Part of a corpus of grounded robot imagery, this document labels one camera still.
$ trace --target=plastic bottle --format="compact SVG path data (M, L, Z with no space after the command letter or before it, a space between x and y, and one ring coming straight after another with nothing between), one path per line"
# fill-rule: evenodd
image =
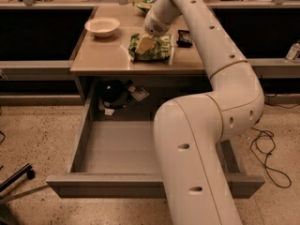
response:
M285 57L285 60L291 63L292 61L297 59L299 55L300 55L300 40L298 40L291 46L287 56Z

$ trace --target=black package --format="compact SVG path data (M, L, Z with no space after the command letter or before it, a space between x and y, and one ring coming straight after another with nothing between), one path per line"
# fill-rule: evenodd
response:
M177 40L177 44L179 47L189 48L193 45L191 35L188 30L178 30L178 34L179 37Z

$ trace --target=robotic arm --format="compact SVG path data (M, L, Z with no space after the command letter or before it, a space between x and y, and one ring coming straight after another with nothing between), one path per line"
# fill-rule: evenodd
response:
M263 90L246 57L203 0L157 0L145 19L154 36L183 15L213 91L177 97L157 111L157 159L174 225L242 224L216 143L242 134L263 113Z

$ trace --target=floor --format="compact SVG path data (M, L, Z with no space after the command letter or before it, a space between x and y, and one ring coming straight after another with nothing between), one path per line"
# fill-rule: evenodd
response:
M81 112L80 106L2 107L0 130L6 138L0 143L0 167L3 166L0 183L27 163L33 166L36 178L21 178L0 196L6 198L41 187L48 175L67 170ZM250 145L258 131L250 129L234 138L247 173L265 177L265 184L251 198L235 199L243 224L300 224L300 106L285 109L265 105L263 117L255 128L275 134L277 148L269 157L268 165L288 174L292 185L289 188L277 187L251 153ZM272 143L264 138L260 140L260 147L267 151L272 148ZM289 184L282 174L271 174L280 185ZM46 188L8 202L7 207L19 224L28 225L172 224L168 203L164 199L60 199Z

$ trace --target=white bowl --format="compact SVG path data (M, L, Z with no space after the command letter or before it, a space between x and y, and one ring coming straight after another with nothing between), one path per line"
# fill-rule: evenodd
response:
M107 38L113 35L120 22L115 18L94 18L85 23L85 29L92 32L95 37Z

